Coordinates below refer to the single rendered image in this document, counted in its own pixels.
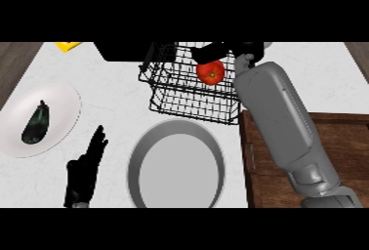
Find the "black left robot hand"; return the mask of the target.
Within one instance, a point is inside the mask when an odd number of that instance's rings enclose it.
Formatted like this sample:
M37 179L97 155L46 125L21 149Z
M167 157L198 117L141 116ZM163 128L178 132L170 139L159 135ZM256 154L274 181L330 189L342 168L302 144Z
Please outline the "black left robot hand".
M64 206L67 208L91 205L97 185L98 167L108 145L104 127L98 126L91 140L88 152L67 164L68 184Z

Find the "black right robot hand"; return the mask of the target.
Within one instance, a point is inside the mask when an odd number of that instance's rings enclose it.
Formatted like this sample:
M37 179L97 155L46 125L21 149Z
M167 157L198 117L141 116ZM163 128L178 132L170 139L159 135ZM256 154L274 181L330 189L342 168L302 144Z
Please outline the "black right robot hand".
M257 63L265 57L265 43L263 42L213 42L203 48L191 48L192 59L198 64L212 63L223 59L228 53L238 58L241 55L252 54L254 59L252 63Z

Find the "red tomato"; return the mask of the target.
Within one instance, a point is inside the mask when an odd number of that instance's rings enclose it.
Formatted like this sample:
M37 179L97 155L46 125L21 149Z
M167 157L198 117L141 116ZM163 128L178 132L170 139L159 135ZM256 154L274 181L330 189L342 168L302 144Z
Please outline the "red tomato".
M221 61L197 65L197 75L207 85L216 85L225 77L225 67Z

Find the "grey oval tray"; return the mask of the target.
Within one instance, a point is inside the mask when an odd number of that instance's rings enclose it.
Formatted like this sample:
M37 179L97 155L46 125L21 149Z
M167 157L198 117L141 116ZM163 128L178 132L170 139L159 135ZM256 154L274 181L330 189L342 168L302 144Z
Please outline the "grey oval tray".
M216 138L197 122L160 122L138 141L128 186L138 208L213 208L225 183Z

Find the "dark purple eggplant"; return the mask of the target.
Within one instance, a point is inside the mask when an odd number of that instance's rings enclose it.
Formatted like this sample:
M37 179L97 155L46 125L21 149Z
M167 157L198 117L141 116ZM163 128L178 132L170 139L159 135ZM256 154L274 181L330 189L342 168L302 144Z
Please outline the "dark purple eggplant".
M49 106L45 101L40 101L23 133L26 144L35 145L43 140L49 128L49 119Z

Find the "white oval plate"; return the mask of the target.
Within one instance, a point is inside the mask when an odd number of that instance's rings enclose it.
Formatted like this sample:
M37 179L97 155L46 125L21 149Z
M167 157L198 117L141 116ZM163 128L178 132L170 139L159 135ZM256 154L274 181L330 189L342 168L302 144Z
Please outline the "white oval plate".
M67 84L35 88L0 111L0 151L27 158L66 139L82 115L82 97Z

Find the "black appliance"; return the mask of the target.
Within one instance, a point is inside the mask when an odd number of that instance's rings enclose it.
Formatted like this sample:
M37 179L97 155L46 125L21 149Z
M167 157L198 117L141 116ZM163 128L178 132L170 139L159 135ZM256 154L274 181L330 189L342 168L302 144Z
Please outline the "black appliance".
M139 63L145 60L151 41L95 42L98 51L108 62Z

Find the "yellow object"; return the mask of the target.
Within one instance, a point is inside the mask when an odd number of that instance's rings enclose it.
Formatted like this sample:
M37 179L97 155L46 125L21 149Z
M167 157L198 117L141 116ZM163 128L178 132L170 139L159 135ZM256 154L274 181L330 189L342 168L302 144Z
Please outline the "yellow object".
M61 49L64 53L70 52L79 45L82 45L82 42L57 42L55 45Z

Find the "brown wooden cutting board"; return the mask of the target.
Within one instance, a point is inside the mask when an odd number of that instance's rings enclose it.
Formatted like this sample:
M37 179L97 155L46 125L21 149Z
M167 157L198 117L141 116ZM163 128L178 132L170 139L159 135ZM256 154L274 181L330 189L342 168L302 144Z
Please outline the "brown wooden cutting board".
M369 208L369 114L311 113L343 183ZM299 208L305 199L277 167L249 110L240 113L247 201L252 208Z

